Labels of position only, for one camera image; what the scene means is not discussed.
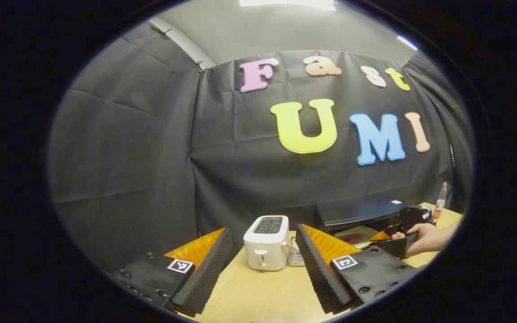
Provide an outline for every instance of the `ceiling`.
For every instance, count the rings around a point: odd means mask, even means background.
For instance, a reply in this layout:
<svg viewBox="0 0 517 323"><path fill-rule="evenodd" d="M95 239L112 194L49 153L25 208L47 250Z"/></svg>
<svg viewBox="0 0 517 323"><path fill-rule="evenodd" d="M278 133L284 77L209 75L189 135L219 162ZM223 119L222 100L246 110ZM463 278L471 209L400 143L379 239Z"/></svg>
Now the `ceiling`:
<svg viewBox="0 0 517 323"><path fill-rule="evenodd" d="M336 11L298 5L243 8L238 0L192 0L159 14L214 63L261 53L300 49L335 50L403 65L416 53L383 22L350 4Z"/></svg>

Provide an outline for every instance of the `person's hand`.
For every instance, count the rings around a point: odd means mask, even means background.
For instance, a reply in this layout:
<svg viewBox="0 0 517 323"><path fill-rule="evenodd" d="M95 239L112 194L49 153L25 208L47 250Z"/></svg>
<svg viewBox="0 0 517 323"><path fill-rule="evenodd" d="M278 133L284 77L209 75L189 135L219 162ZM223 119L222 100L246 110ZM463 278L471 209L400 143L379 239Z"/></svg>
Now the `person's hand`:
<svg viewBox="0 0 517 323"><path fill-rule="evenodd" d="M406 256L418 255L422 252L441 251L450 241L452 233L456 229L456 224L444 229L437 229L430 223L419 223L414 225L410 230L406 232L407 235L418 232L418 238L410 248L406 251ZM404 238L404 233L397 232L392 235L392 239Z"/></svg>

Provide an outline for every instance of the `toaster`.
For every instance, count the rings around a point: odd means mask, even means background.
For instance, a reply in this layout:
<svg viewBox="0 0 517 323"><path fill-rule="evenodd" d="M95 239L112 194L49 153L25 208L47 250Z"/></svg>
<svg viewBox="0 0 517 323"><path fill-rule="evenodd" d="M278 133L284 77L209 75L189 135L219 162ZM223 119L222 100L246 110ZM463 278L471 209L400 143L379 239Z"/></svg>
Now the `toaster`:
<svg viewBox="0 0 517 323"><path fill-rule="evenodd" d="M281 270L289 258L289 218L285 215L263 215L249 227L243 240L250 268Z"/></svg>

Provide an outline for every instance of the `plastic bottle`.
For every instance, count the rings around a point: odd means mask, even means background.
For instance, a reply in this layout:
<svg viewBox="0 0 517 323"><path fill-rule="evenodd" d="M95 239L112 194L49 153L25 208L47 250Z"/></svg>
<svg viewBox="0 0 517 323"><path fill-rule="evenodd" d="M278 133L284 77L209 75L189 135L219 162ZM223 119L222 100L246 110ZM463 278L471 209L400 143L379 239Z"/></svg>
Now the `plastic bottle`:
<svg viewBox="0 0 517 323"><path fill-rule="evenodd" d="M442 184L442 189L440 190L440 194L438 195L438 198L436 200L436 209L434 210L434 214L432 215L432 218L435 221L440 218L442 210L444 209L444 204L446 204L446 197L448 195L447 186L447 182L444 182L444 184Z"/></svg>

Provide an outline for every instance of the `table surface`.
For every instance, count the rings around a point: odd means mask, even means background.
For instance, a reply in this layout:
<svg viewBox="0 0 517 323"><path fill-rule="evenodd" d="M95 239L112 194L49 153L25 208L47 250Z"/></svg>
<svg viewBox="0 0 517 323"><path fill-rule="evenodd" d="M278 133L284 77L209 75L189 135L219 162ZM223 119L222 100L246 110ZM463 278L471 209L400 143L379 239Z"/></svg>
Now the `table surface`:
<svg viewBox="0 0 517 323"><path fill-rule="evenodd" d="M432 204L422 205L434 210ZM461 217L445 209L436 227L447 227ZM436 255L437 252L424 252L402 261L418 267ZM343 313L346 311L324 314L305 266L286 266L279 271L253 270L242 247L220 274L205 310L194 319L201 323L318 323Z"/></svg>

